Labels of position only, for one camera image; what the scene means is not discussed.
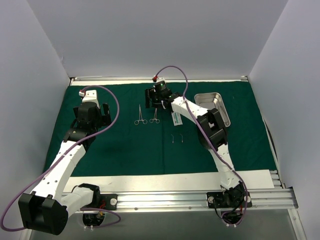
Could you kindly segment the white gauze packet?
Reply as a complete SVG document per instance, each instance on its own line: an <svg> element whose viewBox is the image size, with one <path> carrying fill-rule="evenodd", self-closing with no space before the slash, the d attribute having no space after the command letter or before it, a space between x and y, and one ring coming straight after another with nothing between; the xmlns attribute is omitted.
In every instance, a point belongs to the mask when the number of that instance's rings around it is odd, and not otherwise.
<svg viewBox="0 0 320 240"><path fill-rule="evenodd" d="M180 126L183 124L181 115L178 112L172 112L171 117L174 126Z"/></svg>

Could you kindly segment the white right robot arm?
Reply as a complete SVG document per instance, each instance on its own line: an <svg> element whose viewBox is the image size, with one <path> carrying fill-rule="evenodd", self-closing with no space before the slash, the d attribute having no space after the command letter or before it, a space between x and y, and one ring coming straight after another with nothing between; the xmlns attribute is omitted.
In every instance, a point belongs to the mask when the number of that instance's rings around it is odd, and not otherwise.
<svg viewBox="0 0 320 240"><path fill-rule="evenodd" d="M147 109L154 107L180 114L197 126L198 139L210 152L218 170L225 205L234 206L240 201L240 194L248 197L247 186L235 171L229 153L227 127L218 109L204 108L189 101L184 93L172 92L163 80L145 89L144 96Z"/></svg>

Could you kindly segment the stainless steel instrument tray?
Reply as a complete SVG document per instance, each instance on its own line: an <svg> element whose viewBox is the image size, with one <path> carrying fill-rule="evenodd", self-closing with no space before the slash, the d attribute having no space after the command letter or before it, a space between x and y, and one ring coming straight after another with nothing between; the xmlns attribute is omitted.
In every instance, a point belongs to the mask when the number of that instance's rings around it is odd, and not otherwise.
<svg viewBox="0 0 320 240"><path fill-rule="evenodd" d="M215 108L219 110L225 126L228 128L231 125L227 109L223 102L223 98L218 92L198 93L194 96L194 101L200 107L206 109Z"/></svg>

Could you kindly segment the dark green surgical cloth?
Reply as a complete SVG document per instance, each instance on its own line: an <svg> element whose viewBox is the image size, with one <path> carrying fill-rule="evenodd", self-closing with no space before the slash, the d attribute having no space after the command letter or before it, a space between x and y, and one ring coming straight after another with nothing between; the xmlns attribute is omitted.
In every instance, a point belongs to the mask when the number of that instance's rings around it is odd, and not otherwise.
<svg viewBox="0 0 320 240"><path fill-rule="evenodd" d="M138 176L215 172L211 154L198 139L197 127L183 118L174 126L172 115L157 111L160 123L150 123L155 110L145 108L148 83L108 85L97 91L98 100L107 103L116 123L98 135L73 171L75 177ZM228 149L237 171L275 170L266 128L251 85L247 82L170 82L173 92L219 93L230 119ZM147 124L139 118L139 105Z"/></svg>

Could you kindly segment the steel surgical scissors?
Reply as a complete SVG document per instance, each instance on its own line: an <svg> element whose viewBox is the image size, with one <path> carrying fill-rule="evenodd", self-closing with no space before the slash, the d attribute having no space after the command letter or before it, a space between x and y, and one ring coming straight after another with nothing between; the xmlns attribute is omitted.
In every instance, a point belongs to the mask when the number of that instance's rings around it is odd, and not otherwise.
<svg viewBox="0 0 320 240"><path fill-rule="evenodd" d="M139 125L140 123L142 123L143 125L146 125L148 121L143 118L141 105L139 105L138 110L139 110L138 119L134 121L134 124L136 126Z"/></svg>

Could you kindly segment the steel surgical forceps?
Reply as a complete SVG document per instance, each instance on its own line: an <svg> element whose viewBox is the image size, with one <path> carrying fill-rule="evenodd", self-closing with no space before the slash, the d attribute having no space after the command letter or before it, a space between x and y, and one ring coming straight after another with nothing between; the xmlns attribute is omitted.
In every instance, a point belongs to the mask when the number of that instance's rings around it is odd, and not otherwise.
<svg viewBox="0 0 320 240"><path fill-rule="evenodd" d="M159 124L160 123L160 120L158 119L157 114L158 114L158 109L155 108L153 118L149 119L149 122L151 124L153 124L153 123Z"/></svg>

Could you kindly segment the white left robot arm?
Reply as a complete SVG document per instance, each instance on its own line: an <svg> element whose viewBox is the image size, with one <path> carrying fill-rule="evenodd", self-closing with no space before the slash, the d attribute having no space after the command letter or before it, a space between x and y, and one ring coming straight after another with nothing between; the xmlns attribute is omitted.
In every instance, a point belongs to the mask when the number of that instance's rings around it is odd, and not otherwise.
<svg viewBox="0 0 320 240"><path fill-rule="evenodd" d="M68 218L83 207L95 210L100 206L100 188L81 183L63 196L65 186L75 167L88 151L101 127L112 120L109 105L98 106L87 101L73 109L75 119L66 132L58 154L31 193L23 193L18 207L24 228L59 235Z"/></svg>

